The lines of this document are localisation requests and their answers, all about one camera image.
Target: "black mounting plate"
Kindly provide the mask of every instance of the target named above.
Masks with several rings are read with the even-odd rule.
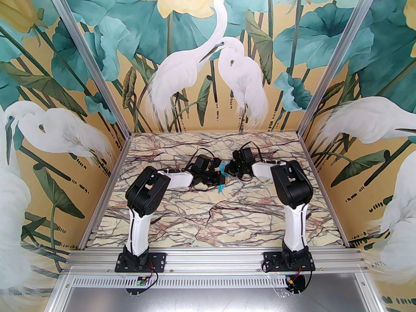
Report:
[[[166,253],[152,253],[149,252],[147,254],[146,266],[142,269],[137,269],[137,267],[133,266],[129,261],[127,261],[126,256],[124,253],[120,253],[117,259],[116,267],[114,272],[116,273],[150,273],[151,269],[147,265],[148,263],[152,262],[155,269],[153,272],[156,273],[163,273],[165,271],[165,264],[166,264]]]
[[[308,258],[299,260],[291,266],[284,263],[282,251],[279,252],[263,252],[263,270],[264,272],[298,272],[299,267],[302,267],[302,272],[315,271],[315,264],[312,255],[308,251]]]

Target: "marble tabletop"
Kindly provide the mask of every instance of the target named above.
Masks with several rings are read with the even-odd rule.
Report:
[[[94,247],[123,246],[129,231],[124,194],[144,167],[183,168],[198,148],[208,148],[227,163],[233,150],[254,141],[264,159],[296,159],[314,188],[308,206],[308,245],[342,245],[337,227],[310,170],[295,132],[136,134],[123,164]],[[253,154],[256,149],[251,146]],[[273,181],[253,178],[242,182],[230,177],[222,191],[173,191],[165,193],[153,214],[149,231],[151,247],[281,246],[285,212]]]

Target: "egret beak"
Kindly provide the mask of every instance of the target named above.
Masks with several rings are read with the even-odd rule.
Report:
[[[217,50],[217,48],[219,48],[220,46],[223,46],[224,45],[224,42],[221,42],[221,43],[219,43],[219,44],[217,44],[217,45],[215,45],[212,49],[211,49],[211,51],[210,52],[208,52],[205,56],[204,56],[204,58],[202,58],[199,62],[201,62],[201,61],[203,61],[203,60],[205,60],[206,58],[208,58],[210,55],[212,55],[216,50]]]
[[[6,129],[6,158],[7,158],[7,165],[10,165],[10,151],[12,149],[12,141],[13,141],[13,134],[12,134],[12,122],[13,119],[7,121],[5,126]]]
[[[402,131],[402,132],[409,132],[409,133],[415,133],[416,129],[410,129],[410,128],[395,128],[396,131]]]

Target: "wallpaper mural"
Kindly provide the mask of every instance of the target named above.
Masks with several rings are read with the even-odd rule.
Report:
[[[0,122],[0,309],[39,311],[124,143],[51,0],[0,0]]]
[[[296,129],[357,2],[67,1],[139,132]],[[370,33],[348,58],[370,49]]]
[[[416,310],[416,0],[375,0],[304,140],[388,311]]]

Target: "perforated metal strip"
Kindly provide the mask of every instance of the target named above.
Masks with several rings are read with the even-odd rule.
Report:
[[[128,276],[83,276],[74,279],[72,287],[93,288],[137,288],[138,275]],[[251,275],[251,276],[159,276],[153,286],[158,288],[267,288],[285,287],[284,275]]]

